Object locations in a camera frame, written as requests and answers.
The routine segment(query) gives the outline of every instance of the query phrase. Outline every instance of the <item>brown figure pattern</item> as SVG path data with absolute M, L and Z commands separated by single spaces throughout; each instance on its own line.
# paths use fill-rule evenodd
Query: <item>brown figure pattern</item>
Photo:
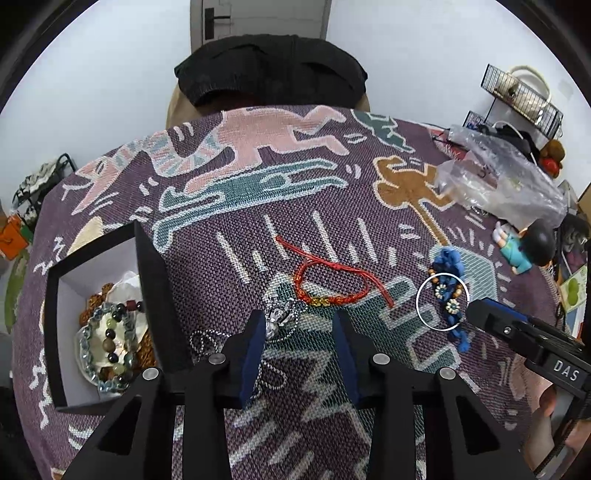
M 449 245 L 449 240 L 431 213 L 424 207 L 431 203 L 442 209 L 450 206 L 453 201 L 446 196 L 438 195 L 434 190 L 437 167 L 427 163 L 423 171 L 413 168 L 397 168 L 404 160 L 395 155 L 392 157 L 374 158 L 374 166 L 380 179 L 374 182 L 374 192 L 378 200 L 387 208 L 398 210 L 410 206 L 421 218 L 425 226 L 442 245 Z

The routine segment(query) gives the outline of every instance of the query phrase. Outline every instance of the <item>blue beaded keychain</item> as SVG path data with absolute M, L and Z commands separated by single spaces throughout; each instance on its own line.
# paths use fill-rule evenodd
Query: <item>blue beaded keychain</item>
M 435 257 L 428 273 L 429 276 L 438 273 L 449 273 L 462 278 L 466 269 L 462 263 L 460 254 L 451 247 L 443 247 L 439 255 Z M 441 276 L 431 279 L 435 298 L 441 304 L 444 310 L 444 318 L 449 326 L 454 326 L 462 318 L 460 303 L 457 301 L 462 295 L 462 285 L 453 277 Z M 450 330 L 448 333 L 450 341 L 459 340 L 457 350 L 460 353 L 467 352 L 470 349 L 470 340 L 468 335 L 460 325 Z

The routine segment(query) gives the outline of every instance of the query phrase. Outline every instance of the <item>red string bracelet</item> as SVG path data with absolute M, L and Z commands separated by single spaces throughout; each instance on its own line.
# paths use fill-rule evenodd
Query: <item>red string bracelet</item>
M 384 285 L 378 280 L 378 278 L 372 273 L 367 272 L 365 270 L 361 270 L 360 268 L 353 268 L 340 263 L 330 262 L 328 260 L 324 260 L 323 258 L 304 252 L 303 250 L 300 250 L 294 245 L 291 245 L 285 240 L 283 240 L 282 237 L 280 237 L 279 235 L 275 237 L 275 240 L 277 241 L 277 243 L 283 245 L 292 252 L 295 252 L 298 255 L 301 255 L 302 257 L 306 258 L 304 263 L 302 263 L 296 269 L 294 274 L 295 295 L 299 300 L 302 300 L 303 302 L 307 303 L 308 305 L 312 305 L 313 307 L 327 307 L 329 305 L 341 306 L 346 305 L 348 303 L 354 303 L 362 299 L 369 293 L 369 280 L 378 288 L 378 290 L 382 294 L 382 297 L 384 297 L 384 300 L 386 300 L 388 307 L 394 307 L 394 302 L 392 301 L 392 298 L 390 298 L 388 291 L 386 290 Z M 306 269 L 313 265 L 324 265 L 325 267 L 331 268 L 336 271 L 344 271 L 352 273 L 354 275 L 359 275 L 361 278 L 363 278 L 363 290 L 361 290 L 358 293 L 353 293 L 347 296 L 335 295 L 331 297 L 312 297 L 301 287 L 301 284 L 304 281 L 304 273 L 306 272 Z

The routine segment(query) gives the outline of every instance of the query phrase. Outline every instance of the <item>white wall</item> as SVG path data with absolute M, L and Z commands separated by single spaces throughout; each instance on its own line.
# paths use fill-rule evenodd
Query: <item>white wall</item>
M 540 71 L 564 113 L 563 174 L 578 195 L 591 181 L 591 108 L 544 43 L 496 0 L 332 0 L 327 40 L 368 72 L 371 109 L 443 127 L 486 114 L 488 63 Z
M 80 167 L 164 129 L 190 51 L 189 0 L 99 0 L 43 51 L 0 113 L 5 210 L 26 175 L 63 152 Z

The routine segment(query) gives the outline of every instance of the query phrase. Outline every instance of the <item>door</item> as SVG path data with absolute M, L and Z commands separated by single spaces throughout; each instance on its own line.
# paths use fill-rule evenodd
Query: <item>door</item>
M 330 0 L 191 0 L 191 46 L 246 34 L 325 38 L 329 13 Z

